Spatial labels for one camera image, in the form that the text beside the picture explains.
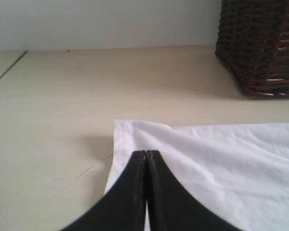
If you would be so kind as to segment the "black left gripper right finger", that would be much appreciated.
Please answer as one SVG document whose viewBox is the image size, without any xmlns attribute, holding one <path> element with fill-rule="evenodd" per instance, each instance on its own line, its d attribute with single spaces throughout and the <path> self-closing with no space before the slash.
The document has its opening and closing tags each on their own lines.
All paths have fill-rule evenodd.
<svg viewBox="0 0 289 231">
<path fill-rule="evenodd" d="M 146 152 L 146 200 L 152 231 L 235 231 L 176 179 L 159 151 Z"/>
</svg>

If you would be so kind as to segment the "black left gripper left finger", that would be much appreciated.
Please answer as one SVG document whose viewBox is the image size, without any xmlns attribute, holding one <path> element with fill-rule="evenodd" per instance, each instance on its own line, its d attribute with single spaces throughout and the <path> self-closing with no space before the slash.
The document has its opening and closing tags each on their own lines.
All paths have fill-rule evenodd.
<svg viewBox="0 0 289 231">
<path fill-rule="evenodd" d="M 146 152 L 133 152 L 110 190 L 64 231 L 143 231 Z"/>
</svg>

